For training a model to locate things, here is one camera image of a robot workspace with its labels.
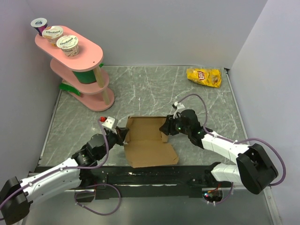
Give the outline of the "brown cardboard box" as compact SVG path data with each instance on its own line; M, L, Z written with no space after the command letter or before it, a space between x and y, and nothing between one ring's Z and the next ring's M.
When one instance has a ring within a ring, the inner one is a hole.
M127 119L129 132L125 138L125 156L133 168L176 165L179 156L159 128L166 117L131 116Z

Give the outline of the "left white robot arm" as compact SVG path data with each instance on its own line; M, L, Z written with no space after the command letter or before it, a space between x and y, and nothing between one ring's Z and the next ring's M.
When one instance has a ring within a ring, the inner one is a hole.
M99 160L107 161L114 145L122 146L128 128L117 127L115 131L103 128L83 145L72 157L42 173L22 180L8 179L0 191L1 220L13 225L24 219L30 208L57 194L73 188L92 185L91 170L98 169Z

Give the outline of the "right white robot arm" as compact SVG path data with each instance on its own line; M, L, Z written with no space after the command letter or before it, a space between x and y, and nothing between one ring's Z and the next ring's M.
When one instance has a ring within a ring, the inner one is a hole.
M215 152L233 163L218 163L205 174L205 182L210 187L228 181L242 184L257 195L278 176L278 171L263 146L227 140L202 126L194 110L187 109L175 115L167 115L159 130L165 135L185 134L193 145Z

